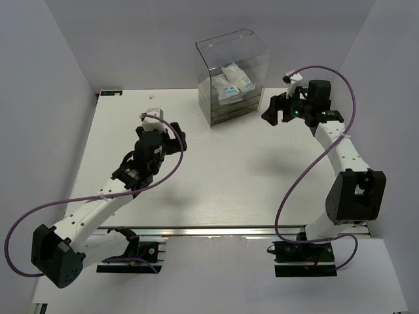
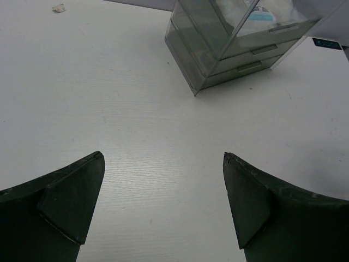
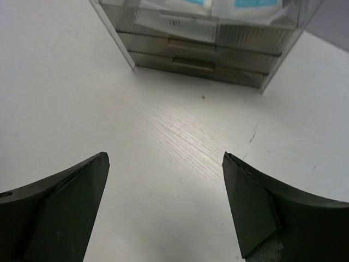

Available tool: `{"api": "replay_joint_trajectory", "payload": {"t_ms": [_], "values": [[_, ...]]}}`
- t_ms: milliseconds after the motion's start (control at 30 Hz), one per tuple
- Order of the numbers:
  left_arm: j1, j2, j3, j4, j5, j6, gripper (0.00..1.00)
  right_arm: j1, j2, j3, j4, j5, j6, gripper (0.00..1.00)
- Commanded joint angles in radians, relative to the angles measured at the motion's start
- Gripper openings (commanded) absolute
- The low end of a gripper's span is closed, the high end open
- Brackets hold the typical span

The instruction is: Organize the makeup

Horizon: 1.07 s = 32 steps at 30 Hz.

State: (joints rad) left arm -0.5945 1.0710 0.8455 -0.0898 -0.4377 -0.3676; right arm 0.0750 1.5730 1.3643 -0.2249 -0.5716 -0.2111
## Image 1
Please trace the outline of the white wipes pack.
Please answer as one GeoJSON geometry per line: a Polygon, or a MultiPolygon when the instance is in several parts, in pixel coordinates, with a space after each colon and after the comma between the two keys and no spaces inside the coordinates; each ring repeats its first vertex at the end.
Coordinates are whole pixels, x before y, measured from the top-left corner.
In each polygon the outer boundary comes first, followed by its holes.
{"type": "Polygon", "coordinates": [[[212,77],[211,83],[217,90],[218,100],[221,105],[231,103],[234,97],[240,95],[239,89],[224,74],[212,77]]]}
{"type": "Polygon", "coordinates": [[[223,74],[227,76],[229,81],[231,81],[231,83],[233,83],[241,91],[241,93],[246,93],[255,89],[254,82],[236,63],[233,62],[221,69],[223,74]]]}

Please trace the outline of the clear acrylic drawer organizer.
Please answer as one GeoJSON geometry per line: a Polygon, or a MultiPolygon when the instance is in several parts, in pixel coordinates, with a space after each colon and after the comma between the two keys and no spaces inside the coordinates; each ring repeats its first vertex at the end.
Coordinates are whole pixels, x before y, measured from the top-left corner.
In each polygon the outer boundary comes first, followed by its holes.
{"type": "Polygon", "coordinates": [[[197,41],[198,104],[212,128],[259,110],[269,49],[250,29],[197,41]]]}

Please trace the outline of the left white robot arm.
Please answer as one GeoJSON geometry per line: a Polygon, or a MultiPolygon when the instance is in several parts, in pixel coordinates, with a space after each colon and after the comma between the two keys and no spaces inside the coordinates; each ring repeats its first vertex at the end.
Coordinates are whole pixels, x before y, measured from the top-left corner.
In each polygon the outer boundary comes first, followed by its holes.
{"type": "Polygon", "coordinates": [[[84,268],[107,258],[120,256],[125,261],[138,254],[138,236],[126,227],[108,230],[101,239],[91,234],[121,207],[130,203],[139,190],[152,185],[165,156],[186,151],[186,134],[177,122],[170,128],[144,121],[137,128],[134,150],[100,190],[96,200],[88,200],[74,213],[48,227],[33,232],[31,263],[58,288],[70,285],[84,268]]]}

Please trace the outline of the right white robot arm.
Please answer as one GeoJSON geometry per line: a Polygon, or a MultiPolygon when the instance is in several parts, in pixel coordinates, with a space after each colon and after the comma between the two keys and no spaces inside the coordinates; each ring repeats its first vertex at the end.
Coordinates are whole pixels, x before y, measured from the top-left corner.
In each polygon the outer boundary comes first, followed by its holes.
{"type": "Polygon", "coordinates": [[[329,241],[347,228],[376,220],[386,187],[383,171],[373,170],[359,155],[342,115],[331,108],[331,83],[311,80],[301,86],[298,75],[287,78],[287,91],[273,96],[263,120],[275,126],[300,118],[322,145],[335,173],[335,181],[325,199],[325,211],[306,225],[297,236],[295,251],[305,261],[319,253],[317,242],[329,241]]]}

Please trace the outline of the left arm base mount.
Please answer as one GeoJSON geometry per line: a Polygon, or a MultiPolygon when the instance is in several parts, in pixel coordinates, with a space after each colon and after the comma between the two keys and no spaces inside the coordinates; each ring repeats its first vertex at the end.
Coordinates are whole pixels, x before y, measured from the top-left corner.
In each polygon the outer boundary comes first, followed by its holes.
{"type": "Polygon", "coordinates": [[[158,274],[166,253],[165,241],[141,239],[133,230],[125,227],[109,229],[122,234],[128,240],[124,253],[98,263],[97,273],[158,274]]]}

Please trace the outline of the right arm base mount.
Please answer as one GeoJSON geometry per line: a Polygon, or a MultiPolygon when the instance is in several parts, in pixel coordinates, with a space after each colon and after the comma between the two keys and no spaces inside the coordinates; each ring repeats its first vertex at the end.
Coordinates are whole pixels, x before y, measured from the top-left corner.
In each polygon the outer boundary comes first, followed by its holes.
{"type": "Polygon", "coordinates": [[[336,277],[335,256],[330,243],[292,244],[275,241],[267,248],[274,256],[279,278],[336,277]]]}

